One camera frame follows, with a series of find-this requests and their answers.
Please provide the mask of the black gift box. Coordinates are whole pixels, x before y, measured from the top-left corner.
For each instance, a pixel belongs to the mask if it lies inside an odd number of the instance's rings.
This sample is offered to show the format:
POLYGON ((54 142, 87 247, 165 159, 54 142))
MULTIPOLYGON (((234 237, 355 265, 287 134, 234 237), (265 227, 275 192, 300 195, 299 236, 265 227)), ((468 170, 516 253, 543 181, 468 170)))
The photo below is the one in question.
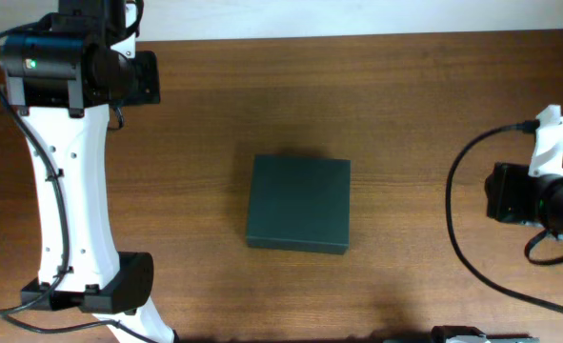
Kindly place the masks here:
POLYGON ((344 254, 350 246, 351 174, 349 160, 257 155, 248 246, 344 254))

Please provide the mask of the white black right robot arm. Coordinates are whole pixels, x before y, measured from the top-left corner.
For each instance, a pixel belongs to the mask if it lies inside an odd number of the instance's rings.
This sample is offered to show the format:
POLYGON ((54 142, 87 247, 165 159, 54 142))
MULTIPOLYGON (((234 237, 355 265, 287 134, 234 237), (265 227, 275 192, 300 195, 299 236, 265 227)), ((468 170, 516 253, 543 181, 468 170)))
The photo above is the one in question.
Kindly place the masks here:
POLYGON ((460 163, 478 143, 494 135, 521 131, 534 136, 528 165, 497 162, 485 180, 487 216, 500 223, 538 227, 541 231, 525 245, 523 253, 530 264, 563 264, 563 255, 549 259, 532 258, 533 249, 547 238, 563 240, 563 110, 547 106, 534 120, 485 131, 467 143, 454 158, 445 183, 445 219, 452 249, 460 263, 480 282, 510 298, 563 314, 563 306, 508 289, 480 272, 462 252, 452 220, 452 184, 460 163))

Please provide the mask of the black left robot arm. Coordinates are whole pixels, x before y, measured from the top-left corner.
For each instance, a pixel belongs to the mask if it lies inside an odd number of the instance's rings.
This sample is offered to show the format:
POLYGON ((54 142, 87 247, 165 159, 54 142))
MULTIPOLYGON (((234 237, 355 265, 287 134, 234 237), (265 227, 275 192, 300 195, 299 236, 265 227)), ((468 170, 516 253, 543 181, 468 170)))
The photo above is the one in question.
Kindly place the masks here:
POLYGON ((75 308, 121 342, 174 342, 151 299, 152 256, 115 248, 108 211, 110 120, 160 100, 156 57, 135 47, 143 12, 140 1, 62 1, 6 35, 0 100, 30 148, 42 237, 18 308, 75 308))

